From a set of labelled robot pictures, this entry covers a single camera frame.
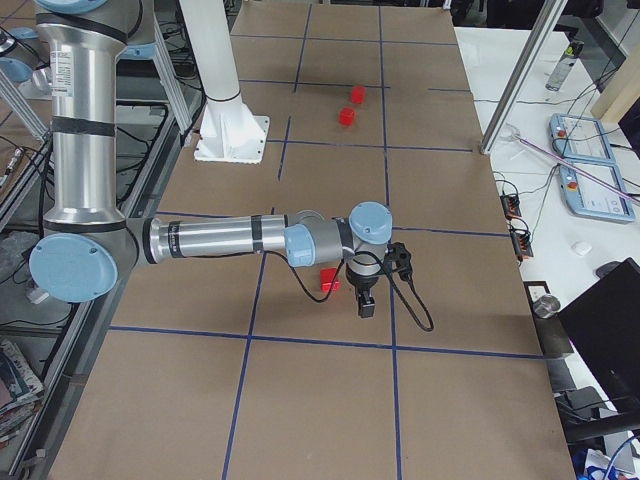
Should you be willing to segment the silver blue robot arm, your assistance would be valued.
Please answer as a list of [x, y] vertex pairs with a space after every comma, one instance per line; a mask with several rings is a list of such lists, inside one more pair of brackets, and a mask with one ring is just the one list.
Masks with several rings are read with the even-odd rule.
[[40, 1], [37, 29], [50, 48], [54, 205], [30, 254], [36, 284], [84, 303], [109, 292], [135, 266], [169, 258], [280, 256], [300, 268], [337, 261], [354, 286], [358, 313], [373, 315], [371, 290], [386, 272], [392, 215], [363, 202], [346, 218], [306, 210], [204, 223], [127, 219], [116, 201], [116, 64], [154, 46], [150, 1]]

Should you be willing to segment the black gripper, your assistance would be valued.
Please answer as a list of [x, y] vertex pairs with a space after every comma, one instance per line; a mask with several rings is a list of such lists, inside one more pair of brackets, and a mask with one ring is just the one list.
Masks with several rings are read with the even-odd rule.
[[360, 318], [374, 315], [373, 288], [383, 275], [381, 264], [379, 257], [371, 252], [359, 252], [347, 261], [346, 278], [354, 287]]

